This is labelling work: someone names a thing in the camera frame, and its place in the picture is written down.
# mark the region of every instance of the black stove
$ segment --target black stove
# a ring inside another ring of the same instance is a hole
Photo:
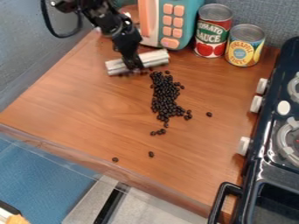
[[[243,185],[220,186],[208,223],[218,223],[229,194],[238,197],[231,223],[299,223],[299,37],[284,44],[250,110],[259,121],[253,138],[240,141]]]

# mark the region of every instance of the blue floor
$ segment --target blue floor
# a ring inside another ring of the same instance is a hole
[[[61,223],[99,176],[0,133],[0,200],[31,224]]]

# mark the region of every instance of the can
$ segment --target can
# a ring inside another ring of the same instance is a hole
[[[233,12],[220,3],[209,3],[199,9],[195,53],[206,58],[218,58],[225,53]]]
[[[254,24],[238,24],[231,30],[226,60],[237,67],[251,67],[260,60],[265,32]]]

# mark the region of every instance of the metal can lid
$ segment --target metal can lid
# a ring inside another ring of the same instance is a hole
[[[231,35],[235,39],[246,42],[257,42],[266,37],[265,32],[259,26],[254,24],[235,25],[231,30]]]
[[[199,16],[204,20],[224,22],[233,18],[233,12],[224,4],[209,3],[199,9]]]

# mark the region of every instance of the oven handle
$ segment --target oven handle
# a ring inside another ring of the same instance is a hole
[[[214,204],[212,205],[212,211],[210,212],[207,224],[218,223],[219,215],[221,213],[225,198],[230,194],[240,197],[243,194],[242,188],[232,183],[222,183],[218,190],[216,199],[214,200]]]

